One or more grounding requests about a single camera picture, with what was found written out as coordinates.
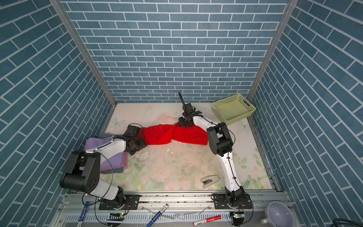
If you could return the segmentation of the red t-shirt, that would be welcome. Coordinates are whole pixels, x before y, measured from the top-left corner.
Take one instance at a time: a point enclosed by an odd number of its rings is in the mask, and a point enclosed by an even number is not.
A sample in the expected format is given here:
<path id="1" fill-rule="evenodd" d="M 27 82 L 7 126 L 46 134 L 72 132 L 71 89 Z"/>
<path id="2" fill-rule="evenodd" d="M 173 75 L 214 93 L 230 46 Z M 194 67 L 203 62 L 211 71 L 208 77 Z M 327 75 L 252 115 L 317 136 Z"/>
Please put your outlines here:
<path id="1" fill-rule="evenodd" d="M 203 146 L 208 144 L 208 136 L 203 129 L 198 126 L 180 127 L 178 123 L 142 128 L 139 137 L 142 137 L 147 145 L 165 145 L 171 143 L 172 140 Z"/>

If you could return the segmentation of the pale green plastic basket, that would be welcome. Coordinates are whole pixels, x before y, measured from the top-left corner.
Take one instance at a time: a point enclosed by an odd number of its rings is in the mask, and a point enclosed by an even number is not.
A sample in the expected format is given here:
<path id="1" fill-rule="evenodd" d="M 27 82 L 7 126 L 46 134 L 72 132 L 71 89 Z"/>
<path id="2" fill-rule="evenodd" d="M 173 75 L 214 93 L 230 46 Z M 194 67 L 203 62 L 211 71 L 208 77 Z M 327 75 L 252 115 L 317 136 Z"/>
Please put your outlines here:
<path id="1" fill-rule="evenodd" d="M 212 104 L 211 109 L 219 121 L 224 122 L 226 125 L 250 117 L 256 111 L 256 107 L 241 94 L 216 101 Z"/>

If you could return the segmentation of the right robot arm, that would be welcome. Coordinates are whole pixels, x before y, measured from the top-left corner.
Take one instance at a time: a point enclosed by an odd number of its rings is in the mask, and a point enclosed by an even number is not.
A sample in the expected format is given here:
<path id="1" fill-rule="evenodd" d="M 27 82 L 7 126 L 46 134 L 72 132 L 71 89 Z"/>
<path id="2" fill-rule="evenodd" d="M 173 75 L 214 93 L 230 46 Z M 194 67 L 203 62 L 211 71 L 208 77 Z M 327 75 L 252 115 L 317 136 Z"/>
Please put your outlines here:
<path id="1" fill-rule="evenodd" d="M 208 144 L 213 154 L 217 155 L 225 182 L 226 200 L 230 207 L 241 207 L 248 200 L 240 183 L 233 163 L 233 140 L 225 123 L 215 123 L 197 111 L 192 104 L 182 103 L 182 117 L 178 119 L 180 127 L 198 126 L 208 136 Z"/>

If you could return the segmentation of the folded purple t-shirt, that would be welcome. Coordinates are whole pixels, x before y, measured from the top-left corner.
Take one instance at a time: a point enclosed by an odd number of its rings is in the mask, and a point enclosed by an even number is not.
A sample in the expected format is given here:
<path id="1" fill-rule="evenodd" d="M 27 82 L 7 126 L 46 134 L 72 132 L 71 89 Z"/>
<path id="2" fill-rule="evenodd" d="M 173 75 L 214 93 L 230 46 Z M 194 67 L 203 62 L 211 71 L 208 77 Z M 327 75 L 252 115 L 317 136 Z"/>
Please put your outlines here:
<path id="1" fill-rule="evenodd" d="M 110 136 L 106 138 L 90 138 L 86 141 L 85 149 L 92 149 L 96 147 L 100 147 L 101 145 L 105 145 L 109 143 L 115 136 Z M 101 156 L 101 165 L 100 165 L 100 173 L 102 174 L 110 174 L 113 170 L 114 173 L 122 173 L 124 169 L 128 167 L 128 155 L 125 151 L 119 153 L 112 152 L 103 152 L 102 153 L 108 158 L 111 163 L 108 163 L 103 156 Z"/>

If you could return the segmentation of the grey stapler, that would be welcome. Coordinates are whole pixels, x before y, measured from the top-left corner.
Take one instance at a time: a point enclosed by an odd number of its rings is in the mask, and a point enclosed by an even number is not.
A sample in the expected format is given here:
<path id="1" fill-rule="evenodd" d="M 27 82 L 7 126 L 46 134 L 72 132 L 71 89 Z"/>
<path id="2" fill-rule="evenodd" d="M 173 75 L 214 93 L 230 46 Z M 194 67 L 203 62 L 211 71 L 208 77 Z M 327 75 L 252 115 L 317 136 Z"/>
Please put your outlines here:
<path id="1" fill-rule="evenodd" d="M 220 178 L 218 175 L 210 175 L 207 177 L 202 178 L 201 180 L 202 186 L 204 189 L 210 187 L 211 185 L 217 183 L 220 181 Z"/>

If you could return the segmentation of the blue marker pen centre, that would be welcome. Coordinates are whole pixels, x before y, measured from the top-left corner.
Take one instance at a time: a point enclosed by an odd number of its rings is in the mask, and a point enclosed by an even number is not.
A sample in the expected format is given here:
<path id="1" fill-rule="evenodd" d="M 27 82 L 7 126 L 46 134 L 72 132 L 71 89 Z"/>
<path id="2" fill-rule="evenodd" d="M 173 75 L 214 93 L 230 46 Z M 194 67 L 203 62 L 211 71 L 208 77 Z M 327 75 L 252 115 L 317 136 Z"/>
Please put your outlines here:
<path id="1" fill-rule="evenodd" d="M 151 227 L 160 217 L 161 215 L 168 209 L 169 204 L 165 204 L 161 210 L 154 215 L 151 221 L 146 225 L 146 227 Z"/>

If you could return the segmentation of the blue marker pen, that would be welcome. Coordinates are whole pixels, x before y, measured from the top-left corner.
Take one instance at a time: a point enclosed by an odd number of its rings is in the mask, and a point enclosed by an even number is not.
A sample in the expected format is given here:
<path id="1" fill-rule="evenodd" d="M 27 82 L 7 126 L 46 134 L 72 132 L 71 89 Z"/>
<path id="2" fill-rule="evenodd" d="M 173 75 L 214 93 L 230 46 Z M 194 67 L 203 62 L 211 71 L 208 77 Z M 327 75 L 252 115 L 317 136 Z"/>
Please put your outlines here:
<path id="1" fill-rule="evenodd" d="M 154 215 L 151 221 L 146 225 L 146 227 L 151 227 L 160 217 L 161 215 L 168 209 L 169 204 L 165 204 L 161 210 Z"/>
<path id="2" fill-rule="evenodd" d="M 84 222 L 84 219 L 85 219 L 85 216 L 86 216 L 86 212 L 88 210 L 88 206 L 89 206 L 89 201 L 86 201 L 85 205 L 84 205 L 84 208 L 81 212 L 81 215 L 78 219 L 78 223 L 77 223 L 77 227 L 82 227 L 82 224 Z"/>

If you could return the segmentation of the blue marker pen left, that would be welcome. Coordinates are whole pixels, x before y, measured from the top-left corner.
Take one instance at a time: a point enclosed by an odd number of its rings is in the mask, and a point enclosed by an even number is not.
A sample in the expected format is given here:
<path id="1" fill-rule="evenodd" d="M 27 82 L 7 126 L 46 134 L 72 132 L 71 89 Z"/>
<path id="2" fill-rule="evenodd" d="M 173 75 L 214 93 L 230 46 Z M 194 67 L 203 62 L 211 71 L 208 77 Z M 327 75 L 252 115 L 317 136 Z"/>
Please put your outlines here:
<path id="1" fill-rule="evenodd" d="M 82 227 L 82 224 L 84 222 L 84 219 L 85 219 L 85 216 L 86 216 L 86 212 L 88 210 L 88 206 L 89 206 L 89 201 L 86 201 L 85 205 L 84 205 L 84 208 L 81 212 L 81 215 L 78 219 L 78 223 L 77 223 L 77 227 Z"/>

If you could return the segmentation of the red marker pen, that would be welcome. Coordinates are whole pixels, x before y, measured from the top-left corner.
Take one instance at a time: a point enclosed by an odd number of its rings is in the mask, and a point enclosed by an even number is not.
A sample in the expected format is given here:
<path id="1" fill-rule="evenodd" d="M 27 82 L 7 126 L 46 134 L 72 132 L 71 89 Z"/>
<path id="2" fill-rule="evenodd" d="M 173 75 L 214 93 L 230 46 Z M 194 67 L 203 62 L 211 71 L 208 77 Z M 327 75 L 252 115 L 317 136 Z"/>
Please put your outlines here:
<path id="1" fill-rule="evenodd" d="M 201 224 L 206 224 L 206 223 L 213 222 L 213 221 L 217 221 L 217 220 L 221 220 L 221 219 L 222 219 L 222 216 L 221 215 L 218 215 L 218 216 L 215 216 L 215 217 L 211 217 L 211 218 L 205 218 L 205 219 L 202 219 L 202 220 L 198 220 L 198 221 L 193 222 L 193 226 L 198 226 L 198 225 L 201 225 Z"/>

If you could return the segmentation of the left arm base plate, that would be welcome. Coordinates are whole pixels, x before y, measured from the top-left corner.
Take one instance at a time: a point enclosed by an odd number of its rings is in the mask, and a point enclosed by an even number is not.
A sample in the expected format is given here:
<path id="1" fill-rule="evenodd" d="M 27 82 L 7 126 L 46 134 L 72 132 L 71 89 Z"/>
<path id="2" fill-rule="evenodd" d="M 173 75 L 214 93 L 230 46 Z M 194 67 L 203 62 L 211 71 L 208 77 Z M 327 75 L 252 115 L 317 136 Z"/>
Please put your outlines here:
<path id="1" fill-rule="evenodd" d="M 116 196 L 113 201 L 101 200 L 99 210 L 101 211 L 129 211 L 137 210 L 140 202 L 139 194 L 124 194 L 123 198 Z"/>

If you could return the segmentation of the aluminium frame rail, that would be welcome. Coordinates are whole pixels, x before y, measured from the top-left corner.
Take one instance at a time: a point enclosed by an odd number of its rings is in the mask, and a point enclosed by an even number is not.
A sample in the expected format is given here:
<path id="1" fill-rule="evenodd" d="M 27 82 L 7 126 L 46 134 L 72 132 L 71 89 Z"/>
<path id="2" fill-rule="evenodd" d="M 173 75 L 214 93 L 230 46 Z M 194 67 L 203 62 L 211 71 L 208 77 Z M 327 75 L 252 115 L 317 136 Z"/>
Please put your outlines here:
<path id="1" fill-rule="evenodd" d="M 216 210 L 214 203 L 210 197 L 211 194 L 225 194 L 222 190 L 191 190 L 191 191 L 155 191 L 155 192 L 138 192 L 138 191 L 125 191 L 124 194 L 139 194 L 140 202 L 137 210 L 129 210 L 124 218 L 124 221 L 116 221 L 110 217 L 111 213 L 121 213 L 121 211 L 100 211 L 99 203 L 88 207 L 86 216 L 82 227 L 106 227 L 102 223 L 120 223 L 118 227 L 126 226 L 145 226 L 151 218 L 165 205 L 169 204 L 169 208 L 158 219 L 156 226 L 169 226 L 175 224 L 176 226 L 191 226 L 192 223 L 217 215 L 221 215 L 222 219 L 210 223 L 216 225 L 217 222 L 222 222 L 223 226 L 232 227 L 229 223 L 232 222 L 230 213 L 244 212 L 245 222 L 241 227 L 250 226 L 265 226 L 270 227 L 269 224 L 261 224 L 261 220 L 265 218 L 265 209 L 273 201 L 278 201 L 286 205 L 293 213 L 295 219 L 294 227 L 300 227 L 299 220 L 293 209 L 292 203 L 287 196 L 286 192 L 278 192 L 276 190 L 245 190 L 250 195 L 252 201 L 252 209 L 225 209 Z M 82 203 L 82 194 L 66 194 L 60 208 L 58 209 L 50 227 L 73 227 L 77 226 L 78 219 L 81 215 L 81 210 L 84 205 Z"/>

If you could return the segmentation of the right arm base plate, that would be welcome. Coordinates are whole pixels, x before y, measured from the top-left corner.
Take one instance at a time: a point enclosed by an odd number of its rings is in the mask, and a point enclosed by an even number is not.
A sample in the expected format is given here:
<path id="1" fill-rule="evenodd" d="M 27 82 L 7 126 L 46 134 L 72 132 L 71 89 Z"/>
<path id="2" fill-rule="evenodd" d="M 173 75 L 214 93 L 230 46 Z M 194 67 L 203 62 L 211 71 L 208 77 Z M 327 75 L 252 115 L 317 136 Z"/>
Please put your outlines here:
<path id="1" fill-rule="evenodd" d="M 216 210 L 225 210 L 225 209 L 252 209 L 252 201 L 250 199 L 249 194 L 245 194 L 244 198 L 233 205 L 229 204 L 226 198 L 226 194 L 211 194 L 210 195 L 214 207 Z"/>

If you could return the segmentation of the right aluminium corner post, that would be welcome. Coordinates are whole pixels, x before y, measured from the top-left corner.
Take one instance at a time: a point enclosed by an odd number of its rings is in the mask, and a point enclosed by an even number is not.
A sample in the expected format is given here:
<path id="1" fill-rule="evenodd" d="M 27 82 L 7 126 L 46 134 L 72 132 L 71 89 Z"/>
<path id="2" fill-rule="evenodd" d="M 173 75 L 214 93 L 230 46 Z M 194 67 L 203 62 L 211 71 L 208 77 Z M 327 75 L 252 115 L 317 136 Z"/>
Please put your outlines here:
<path id="1" fill-rule="evenodd" d="M 261 82 L 261 80 L 263 78 L 264 72 L 266 71 L 266 68 L 272 58 L 272 55 L 277 48 L 277 45 L 283 35 L 283 32 L 292 16 L 292 13 L 295 10 L 295 7 L 297 6 L 297 4 L 298 4 L 298 0 L 290 0 L 282 14 L 281 21 L 279 22 L 279 24 L 277 26 L 276 32 L 271 40 L 271 43 L 268 47 L 268 50 L 266 51 L 264 59 L 259 68 L 259 71 L 257 72 L 255 80 L 252 83 L 250 91 L 247 95 L 247 100 L 249 100 L 250 103 L 252 102 L 252 98 L 259 86 L 259 83 Z"/>

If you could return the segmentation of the aluminium corner post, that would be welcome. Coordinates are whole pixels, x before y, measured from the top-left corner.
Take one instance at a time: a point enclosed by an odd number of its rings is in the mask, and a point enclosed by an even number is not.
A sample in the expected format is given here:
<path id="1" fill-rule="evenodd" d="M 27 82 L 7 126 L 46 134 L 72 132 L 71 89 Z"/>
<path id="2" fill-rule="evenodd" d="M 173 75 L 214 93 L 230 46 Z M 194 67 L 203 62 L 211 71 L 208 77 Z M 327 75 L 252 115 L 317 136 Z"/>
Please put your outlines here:
<path id="1" fill-rule="evenodd" d="M 98 70 L 95 62 L 93 61 L 91 55 L 89 54 L 83 40 L 81 39 L 79 33 L 77 32 L 71 18 L 69 17 L 68 13 L 66 12 L 63 4 L 59 0 L 49 0 L 50 4 L 54 8 L 55 12 L 57 13 L 58 17 L 60 18 L 61 22 L 65 26 L 67 32 L 71 36 L 72 40 L 74 41 L 76 47 L 78 48 L 79 52 L 83 56 L 87 66 L 91 69 L 95 79 L 98 81 L 99 85 L 101 86 L 104 94 L 108 98 L 109 102 L 113 107 L 116 107 L 117 102 L 114 99 L 113 95 L 111 94 L 106 82 L 104 81 L 100 71 Z"/>
<path id="2" fill-rule="evenodd" d="M 266 68 L 272 58 L 272 55 L 277 48 L 277 45 L 283 35 L 283 32 L 292 16 L 292 13 L 295 10 L 295 7 L 297 6 L 297 4 L 298 4 L 298 0 L 290 0 L 282 14 L 281 21 L 279 22 L 279 24 L 277 26 L 276 32 L 271 40 L 271 43 L 268 47 L 268 50 L 266 51 L 264 59 L 259 68 L 259 71 L 257 72 L 255 80 L 252 83 L 250 91 L 247 95 L 247 100 L 249 100 L 250 103 L 252 102 L 252 98 L 259 86 L 259 83 L 261 82 L 261 80 L 263 78 L 264 72 L 266 71 Z"/>

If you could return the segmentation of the left aluminium corner post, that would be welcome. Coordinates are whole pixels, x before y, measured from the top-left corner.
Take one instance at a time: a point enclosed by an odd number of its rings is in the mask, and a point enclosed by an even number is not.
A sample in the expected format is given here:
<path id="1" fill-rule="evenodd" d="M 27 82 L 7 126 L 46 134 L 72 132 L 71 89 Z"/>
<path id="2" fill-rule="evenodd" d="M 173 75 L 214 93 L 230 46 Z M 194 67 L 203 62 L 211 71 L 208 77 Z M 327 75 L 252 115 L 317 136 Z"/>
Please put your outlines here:
<path id="1" fill-rule="evenodd" d="M 55 12 L 57 13 L 58 17 L 60 18 L 61 22 L 65 26 L 67 32 L 71 36 L 72 40 L 74 41 L 76 47 L 78 48 L 79 52 L 83 56 L 87 66 L 91 69 L 95 79 L 98 81 L 99 85 L 101 86 L 104 94 L 108 98 L 109 102 L 113 107 L 116 107 L 117 102 L 114 99 L 113 95 L 111 94 L 106 82 L 104 81 L 100 71 L 98 70 L 95 62 L 93 61 L 91 55 L 89 54 L 83 40 L 81 39 L 79 33 L 77 32 L 71 18 L 69 17 L 68 13 L 66 12 L 63 4 L 59 0 L 49 0 L 50 4 L 54 8 Z"/>

